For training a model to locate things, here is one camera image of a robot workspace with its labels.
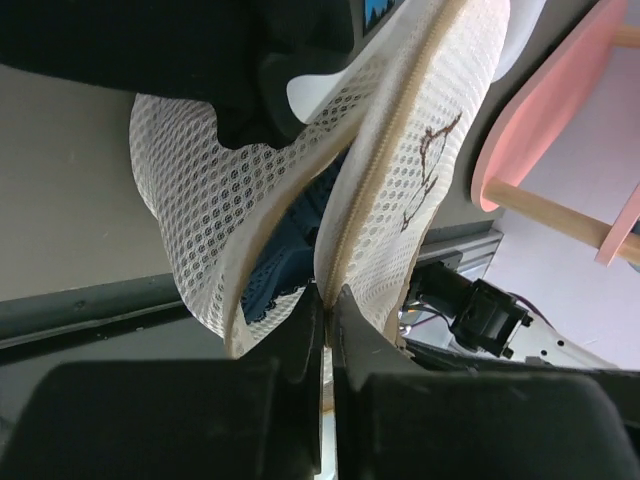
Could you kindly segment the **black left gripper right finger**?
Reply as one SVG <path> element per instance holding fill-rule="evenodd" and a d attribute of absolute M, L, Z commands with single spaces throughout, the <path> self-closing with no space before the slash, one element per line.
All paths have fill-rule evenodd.
<path fill-rule="evenodd" d="M 639 376 L 409 358 L 343 288 L 332 312 L 342 479 L 635 479 Z"/>

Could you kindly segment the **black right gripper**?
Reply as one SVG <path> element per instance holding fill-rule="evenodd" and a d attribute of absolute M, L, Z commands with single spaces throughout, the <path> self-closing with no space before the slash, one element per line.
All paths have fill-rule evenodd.
<path fill-rule="evenodd" d="M 344 68 L 359 1 L 5 1 L 1 61 L 31 73 L 210 104 L 231 149 L 305 129 L 288 83 Z"/>

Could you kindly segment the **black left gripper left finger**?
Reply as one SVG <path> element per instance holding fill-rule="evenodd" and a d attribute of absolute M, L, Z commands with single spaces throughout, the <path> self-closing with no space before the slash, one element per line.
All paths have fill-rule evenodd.
<path fill-rule="evenodd" d="M 311 479 L 321 468 L 323 308 L 308 286 L 236 360 L 76 362 L 35 388 L 18 479 Z"/>

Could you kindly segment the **dark blue lace bra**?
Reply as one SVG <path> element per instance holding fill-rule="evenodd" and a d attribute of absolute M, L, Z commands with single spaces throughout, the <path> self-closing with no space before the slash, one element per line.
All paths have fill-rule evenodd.
<path fill-rule="evenodd" d="M 241 297 L 247 324 L 263 321 L 278 297 L 313 278 L 316 237 L 347 153 L 343 150 L 294 200 L 263 248 Z"/>

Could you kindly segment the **white mesh laundry bag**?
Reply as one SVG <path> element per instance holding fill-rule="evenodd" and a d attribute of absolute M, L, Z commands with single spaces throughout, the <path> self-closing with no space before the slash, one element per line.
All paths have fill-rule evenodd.
<path fill-rule="evenodd" d="M 233 357 L 292 311 L 296 280 L 249 306 L 258 256 L 296 197 L 325 187 L 310 278 L 326 308 L 343 287 L 377 330 L 398 312 L 418 250 L 497 70 L 511 5 L 429 1 L 393 54 L 365 63 L 294 143 L 230 150 L 214 109 L 138 95 L 129 129 L 137 188 L 179 294 Z"/>

